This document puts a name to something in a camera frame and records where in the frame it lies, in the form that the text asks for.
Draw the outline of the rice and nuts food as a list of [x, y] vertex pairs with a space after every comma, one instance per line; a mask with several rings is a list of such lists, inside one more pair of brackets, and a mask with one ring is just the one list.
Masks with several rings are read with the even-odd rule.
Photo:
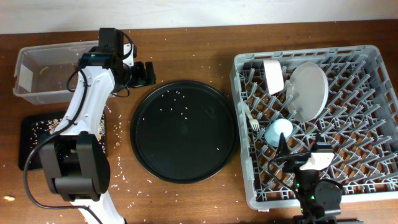
[[[31, 125], [31, 130], [33, 131], [34, 137], [40, 137], [43, 134], [53, 134], [55, 128], [59, 125], [61, 120], [61, 118], [52, 118], [49, 120], [33, 122], [33, 124]], [[98, 135], [98, 141], [101, 141], [106, 135], [104, 114], [102, 115], [101, 121], [98, 126]]]

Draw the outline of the light blue cup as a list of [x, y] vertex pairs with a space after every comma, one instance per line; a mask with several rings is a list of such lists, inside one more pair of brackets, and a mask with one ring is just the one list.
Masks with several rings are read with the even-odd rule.
[[279, 145], [280, 135], [288, 138], [293, 131], [293, 124], [284, 118], [275, 120], [269, 125], [264, 133], [264, 138], [268, 144], [277, 147]]

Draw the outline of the grey round plate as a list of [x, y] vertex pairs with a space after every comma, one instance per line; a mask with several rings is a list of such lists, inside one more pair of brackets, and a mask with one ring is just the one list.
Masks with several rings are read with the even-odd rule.
[[307, 122], [324, 110], [328, 99], [328, 80], [325, 72], [315, 63], [299, 65], [289, 79], [286, 97], [293, 96], [288, 111], [296, 111], [294, 119]]

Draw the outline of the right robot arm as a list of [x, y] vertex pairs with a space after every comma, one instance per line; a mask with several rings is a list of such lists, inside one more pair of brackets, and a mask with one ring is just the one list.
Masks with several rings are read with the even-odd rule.
[[331, 179], [322, 179], [321, 171], [331, 166], [335, 152], [331, 144], [315, 138], [312, 147], [301, 153], [291, 154], [280, 134], [276, 162], [282, 163], [282, 171], [294, 175], [294, 183], [289, 187], [299, 201], [301, 215], [293, 217], [294, 223], [336, 223], [341, 213], [340, 203], [343, 186]]

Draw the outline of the white plastic fork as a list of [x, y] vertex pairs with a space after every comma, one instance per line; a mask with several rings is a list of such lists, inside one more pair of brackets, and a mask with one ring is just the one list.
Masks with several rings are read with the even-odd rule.
[[244, 103], [244, 112], [245, 112], [246, 116], [248, 117], [249, 124], [251, 125], [252, 130], [259, 131], [260, 130], [259, 122], [257, 119], [254, 119], [252, 117], [250, 108], [246, 103]]

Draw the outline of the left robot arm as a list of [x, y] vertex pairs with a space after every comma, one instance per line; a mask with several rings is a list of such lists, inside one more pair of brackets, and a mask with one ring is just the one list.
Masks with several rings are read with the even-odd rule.
[[39, 156], [49, 190], [67, 202], [51, 209], [78, 209], [88, 223], [126, 221], [108, 192], [110, 164], [98, 138], [109, 96], [156, 83], [151, 62], [134, 62], [134, 42], [124, 45], [129, 39], [116, 28], [99, 30], [98, 45], [75, 66], [78, 81], [64, 117], [28, 156]]

